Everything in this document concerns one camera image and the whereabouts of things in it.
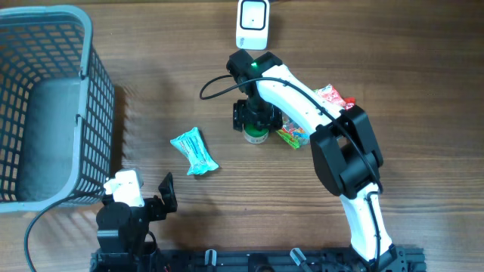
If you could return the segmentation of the green lid small jar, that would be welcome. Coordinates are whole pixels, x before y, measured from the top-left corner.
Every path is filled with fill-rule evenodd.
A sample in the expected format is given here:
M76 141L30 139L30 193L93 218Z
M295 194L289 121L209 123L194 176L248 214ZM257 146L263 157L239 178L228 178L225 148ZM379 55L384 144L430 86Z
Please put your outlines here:
M244 129L244 138L250 143L250 144L261 144L264 141L267 140L269 131L267 129L265 130L252 130L252 129Z

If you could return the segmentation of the teal tissue packet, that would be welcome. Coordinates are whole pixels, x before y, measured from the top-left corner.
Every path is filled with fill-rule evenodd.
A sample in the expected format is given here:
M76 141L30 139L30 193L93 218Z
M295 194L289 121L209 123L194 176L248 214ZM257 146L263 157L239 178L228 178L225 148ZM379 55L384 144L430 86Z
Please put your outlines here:
M172 139L170 144L189 161L187 175L204 175L219 168L219 164L209 154L198 127Z

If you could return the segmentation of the Haribo gummy candy bag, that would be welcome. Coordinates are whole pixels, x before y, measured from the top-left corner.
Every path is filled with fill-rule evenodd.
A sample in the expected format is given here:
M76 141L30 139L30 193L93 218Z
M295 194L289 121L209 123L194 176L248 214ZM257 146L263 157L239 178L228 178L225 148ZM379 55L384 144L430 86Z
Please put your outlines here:
M309 135L285 113L282 116L283 125L277 134L293 149L297 150L309 144Z

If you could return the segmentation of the red white snack packet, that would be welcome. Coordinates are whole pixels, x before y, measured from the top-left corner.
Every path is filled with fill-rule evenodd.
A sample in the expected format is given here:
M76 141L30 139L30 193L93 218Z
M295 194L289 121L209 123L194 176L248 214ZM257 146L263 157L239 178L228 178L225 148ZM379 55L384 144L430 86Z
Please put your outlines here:
M330 102L331 104L340 106L340 107L345 107L346 102L344 99L340 96L340 93L333 87L331 84L328 84L327 86L323 88L319 88L315 90L315 93L325 99L326 101Z

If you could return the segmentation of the red Nescafe stick sachet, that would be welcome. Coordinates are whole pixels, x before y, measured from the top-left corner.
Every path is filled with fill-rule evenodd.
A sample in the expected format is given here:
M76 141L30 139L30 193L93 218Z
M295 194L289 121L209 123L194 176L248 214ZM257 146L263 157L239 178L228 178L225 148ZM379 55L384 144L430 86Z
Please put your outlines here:
M348 110L353 106L355 106L356 99L354 97L345 97L343 98L343 100L345 101L345 105L344 105L345 110Z

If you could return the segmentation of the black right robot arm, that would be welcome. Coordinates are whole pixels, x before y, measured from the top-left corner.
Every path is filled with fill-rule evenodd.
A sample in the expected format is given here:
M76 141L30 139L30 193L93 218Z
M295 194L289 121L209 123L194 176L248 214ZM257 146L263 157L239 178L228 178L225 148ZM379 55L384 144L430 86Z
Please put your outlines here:
M319 181L343 204L352 249L367 267L382 270L392 240L378 203L383 156L366 112L322 99L271 52L254 59L240 49L228 58L226 68L247 96L234 104L234 130L253 126L257 131L276 131L284 114L302 127L309 134Z

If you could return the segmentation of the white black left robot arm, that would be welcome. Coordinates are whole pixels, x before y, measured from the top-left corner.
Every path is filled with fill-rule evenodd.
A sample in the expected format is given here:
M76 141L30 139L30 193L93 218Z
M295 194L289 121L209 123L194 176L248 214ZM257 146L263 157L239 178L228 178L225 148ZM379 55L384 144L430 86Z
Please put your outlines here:
M171 270L149 224L177 211L172 174L168 173L158 186L158 196L144 198L142 186L135 168L118 171L104 184L103 207L96 215L100 248L92 253L91 271Z

